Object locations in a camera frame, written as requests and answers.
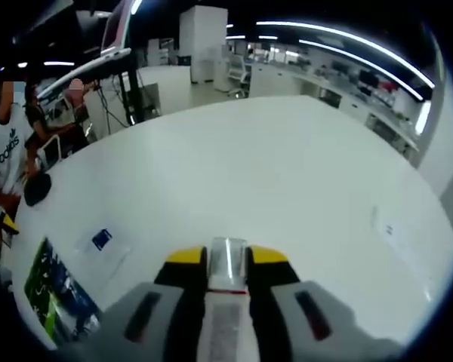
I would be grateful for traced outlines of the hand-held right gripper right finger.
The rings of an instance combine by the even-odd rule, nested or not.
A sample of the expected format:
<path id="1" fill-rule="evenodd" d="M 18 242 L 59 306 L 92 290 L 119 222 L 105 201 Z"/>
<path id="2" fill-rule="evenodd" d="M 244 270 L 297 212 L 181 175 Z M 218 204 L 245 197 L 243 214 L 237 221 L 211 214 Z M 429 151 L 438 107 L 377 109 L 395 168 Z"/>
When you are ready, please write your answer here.
<path id="1" fill-rule="evenodd" d="M 247 249 L 250 315 L 262 361 L 396 361 L 403 347 L 377 339 L 353 310 L 315 281 L 301 280 L 275 249 Z"/>

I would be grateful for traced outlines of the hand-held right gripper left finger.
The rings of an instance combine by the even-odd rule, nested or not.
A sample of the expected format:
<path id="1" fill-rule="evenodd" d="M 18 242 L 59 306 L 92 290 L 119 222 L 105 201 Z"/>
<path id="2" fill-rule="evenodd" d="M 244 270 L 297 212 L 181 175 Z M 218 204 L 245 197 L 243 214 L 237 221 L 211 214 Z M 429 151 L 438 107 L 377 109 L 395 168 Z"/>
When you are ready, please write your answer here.
<path id="1" fill-rule="evenodd" d="M 170 254 L 103 314 L 98 331 L 66 346 L 67 361 L 195 361 L 205 316 L 207 249 Z"/>

